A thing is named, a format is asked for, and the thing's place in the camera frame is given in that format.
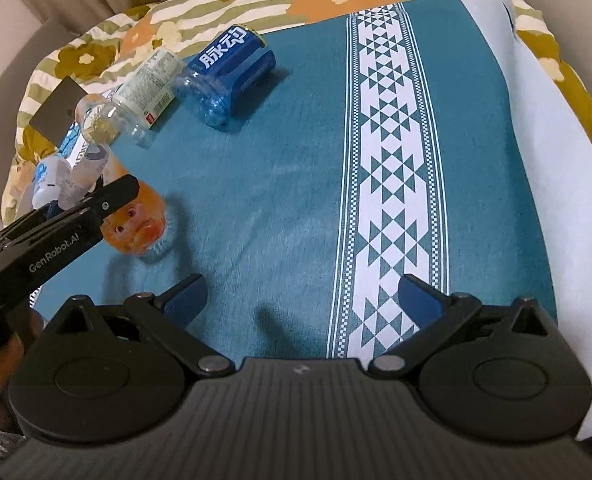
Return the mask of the white sheet under cloth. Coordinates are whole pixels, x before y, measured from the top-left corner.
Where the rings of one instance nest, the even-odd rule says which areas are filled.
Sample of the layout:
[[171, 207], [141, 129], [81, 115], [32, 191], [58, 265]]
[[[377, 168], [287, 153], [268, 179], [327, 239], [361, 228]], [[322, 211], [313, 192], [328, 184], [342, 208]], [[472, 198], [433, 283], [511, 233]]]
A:
[[[504, 76], [548, 254], [558, 327], [592, 381], [592, 145], [516, 31], [511, 0], [461, 0]], [[592, 403], [579, 439], [592, 437]]]

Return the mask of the grey headboard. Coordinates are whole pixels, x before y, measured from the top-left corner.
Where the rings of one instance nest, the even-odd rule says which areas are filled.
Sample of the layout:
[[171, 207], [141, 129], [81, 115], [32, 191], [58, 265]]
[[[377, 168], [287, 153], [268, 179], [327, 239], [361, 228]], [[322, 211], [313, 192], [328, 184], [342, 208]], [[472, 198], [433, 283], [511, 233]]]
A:
[[0, 75], [0, 201], [15, 154], [17, 114], [30, 76], [43, 58], [74, 38], [56, 18], [50, 18]]

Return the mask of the floral striped bedspread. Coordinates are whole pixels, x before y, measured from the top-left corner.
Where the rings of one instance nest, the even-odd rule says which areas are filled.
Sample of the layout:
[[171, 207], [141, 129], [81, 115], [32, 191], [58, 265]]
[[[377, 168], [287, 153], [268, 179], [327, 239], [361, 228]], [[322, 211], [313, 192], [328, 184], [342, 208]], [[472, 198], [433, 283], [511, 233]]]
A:
[[156, 48], [194, 54], [225, 26], [274, 32], [316, 23], [379, 4], [407, 0], [168, 0], [145, 3], [106, 18], [60, 48], [48, 49], [34, 66], [16, 119], [16, 152], [0, 202], [4, 223], [15, 220], [38, 162], [56, 144], [30, 120], [64, 77], [102, 93], [125, 81]]

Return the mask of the teal patterned cloth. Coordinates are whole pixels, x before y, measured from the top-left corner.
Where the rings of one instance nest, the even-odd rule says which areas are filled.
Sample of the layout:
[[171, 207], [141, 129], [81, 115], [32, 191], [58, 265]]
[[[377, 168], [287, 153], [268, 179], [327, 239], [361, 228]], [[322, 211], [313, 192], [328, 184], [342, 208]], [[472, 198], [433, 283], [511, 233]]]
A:
[[413, 274], [487, 304], [556, 310], [538, 214], [494, 54], [462, 0], [389, 4], [273, 32], [279, 65], [244, 120], [212, 129], [174, 106], [122, 164], [162, 195], [158, 254], [94, 247], [41, 290], [119, 304], [192, 273], [189, 331], [233, 360], [369, 361], [417, 329]]

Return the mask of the orange label clear cup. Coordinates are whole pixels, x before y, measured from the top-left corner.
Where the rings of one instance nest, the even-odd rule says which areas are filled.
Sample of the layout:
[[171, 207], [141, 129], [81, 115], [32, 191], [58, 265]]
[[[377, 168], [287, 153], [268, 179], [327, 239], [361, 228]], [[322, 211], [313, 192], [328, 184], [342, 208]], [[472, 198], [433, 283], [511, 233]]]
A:
[[[60, 186], [58, 206], [69, 209], [94, 190], [96, 182], [112, 183], [128, 174], [106, 144], [78, 143], [79, 150], [67, 158], [71, 170]], [[162, 240], [167, 228], [165, 200], [146, 182], [138, 181], [137, 196], [102, 222], [105, 241], [122, 254], [143, 257]]]

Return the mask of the white blue label cup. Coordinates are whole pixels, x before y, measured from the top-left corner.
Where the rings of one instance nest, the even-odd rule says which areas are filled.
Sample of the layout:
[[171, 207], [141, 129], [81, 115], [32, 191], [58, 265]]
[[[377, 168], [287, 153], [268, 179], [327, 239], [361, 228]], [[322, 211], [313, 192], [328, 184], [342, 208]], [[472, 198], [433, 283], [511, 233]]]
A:
[[61, 185], [70, 174], [70, 165], [59, 155], [42, 159], [35, 169], [33, 179], [32, 207], [40, 209], [58, 200]]

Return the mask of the green white label clear cup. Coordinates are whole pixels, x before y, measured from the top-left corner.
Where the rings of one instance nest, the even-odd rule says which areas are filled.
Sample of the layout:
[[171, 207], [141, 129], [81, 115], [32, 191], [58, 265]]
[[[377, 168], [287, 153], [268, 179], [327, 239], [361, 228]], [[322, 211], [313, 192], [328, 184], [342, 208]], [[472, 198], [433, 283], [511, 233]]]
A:
[[149, 130], [174, 100], [172, 82], [185, 67], [176, 54], [156, 50], [117, 90], [88, 94], [76, 104], [74, 119], [87, 143], [111, 144], [118, 136], [136, 145], [151, 143]]

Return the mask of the blue clear cup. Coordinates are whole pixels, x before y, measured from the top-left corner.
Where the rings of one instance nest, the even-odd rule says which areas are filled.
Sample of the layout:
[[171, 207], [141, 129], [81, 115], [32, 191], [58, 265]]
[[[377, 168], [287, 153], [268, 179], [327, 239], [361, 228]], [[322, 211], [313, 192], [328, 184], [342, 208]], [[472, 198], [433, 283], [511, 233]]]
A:
[[241, 96], [275, 66], [275, 54], [260, 35], [232, 25], [187, 62], [171, 88], [204, 124], [222, 129]]

